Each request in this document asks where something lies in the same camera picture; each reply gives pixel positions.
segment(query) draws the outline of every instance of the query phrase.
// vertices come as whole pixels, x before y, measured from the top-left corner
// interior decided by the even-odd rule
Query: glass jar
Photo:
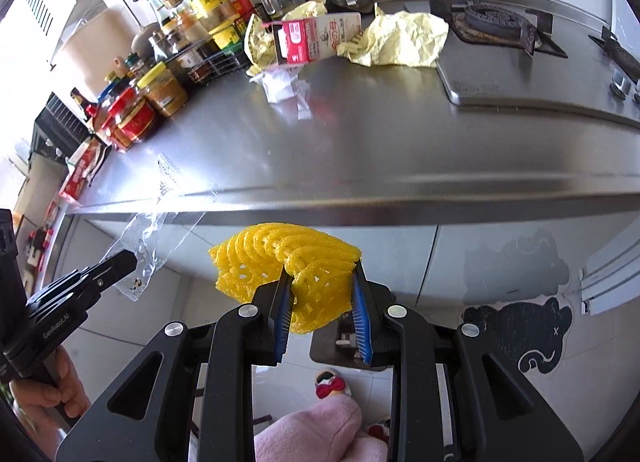
[[[156,127],[156,112],[145,97],[127,88],[109,107],[109,116],[134,143],[143,141]]]
[[[187,103],[186,90],[162,62],[138,81],[138,88],[140,93],[165,117],[171,117]]]
[[[184,51],[191,45],[191,42],[177,28],[168,34],[166,39],[171,45],[173,55],[179,54],[175,61],[187,71],[187,75],[193,83],[203,83],[211,75],[213,72],[211,65],[205,61],[197,48]]]
[[[184,0],[162,0],[171,13],[173,20],[177,22],[182,34],[192,43],[196,44],[209,38],[209,32],[198,20],[193,8]]]
[[[235,21],[240,19],[229,0],[189,0],[203,27],[212,35],[216,45],[233,54],[242,48],[241,35]]]
[[[148,67],[145,62],[140,60],[137,52],[132,52],[127,56],[125,61],[127,67],[129,67],[129,72],[127,72],[127,77],[130,79],[130,86],[135,85],[140,78],[142,78],[147,72],[149,72],[150,67]]]

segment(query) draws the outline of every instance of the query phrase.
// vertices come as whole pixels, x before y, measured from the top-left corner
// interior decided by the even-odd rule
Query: spice jar
[[[166,65],[160,62],[138,81],[140,92],[165,117],[171,117],[187,103],[187,92]]]
[[[187,75],[193,83],[203,83],[211,75],[213,72],[211,65],[198,52],[198,47],[184,51],[191,43],[179,29],[168,34],[166,39],[171,45],[172,53],[178,54],[175,58],[176,61],[187,71]]]
[[[129,67],[129,72],[127,72],[127,77],[130,80],[130,85],[135,85],[140,79],[149,72],[150,68],[140,60],[137,52],[132,52],[127,56],[127,60],[125,62],[127,67]]]
[[[155,129],[156,112],[144,97],[127,88],[109,107],[118,128],[134,143],[143,141]]]

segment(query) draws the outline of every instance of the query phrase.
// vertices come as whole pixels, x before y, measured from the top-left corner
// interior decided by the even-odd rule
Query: plastic bag
[[[163,211],[172,206],[172,198],[183,197],[184,193],[180,187],[180,171],[164,154],[158,156],[158,172],[159,195],[154,211],[137,213],[103,257],[104,260],[123,249],[134,252],[138,259],[136,270],[115,284],[133,301],[138,300],[153,274],[166,263],[206,213]],[[161,238],[162,227],[172,223],[176,224],[172,231]]]

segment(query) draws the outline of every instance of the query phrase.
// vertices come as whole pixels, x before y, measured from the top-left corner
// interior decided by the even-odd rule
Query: stove burner
[[[465,9],[465,22],[473,29],[500,38],[520,36],[522,17],[490,4],[470,5]]]

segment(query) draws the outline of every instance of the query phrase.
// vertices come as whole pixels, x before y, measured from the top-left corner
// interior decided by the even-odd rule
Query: floor mat
[[[561,296],[468,307],[462,312],[462,321],[495,334],[498,349],[523,374],[536,369],[549,374],[558,366],[573,320],[571,306]]]

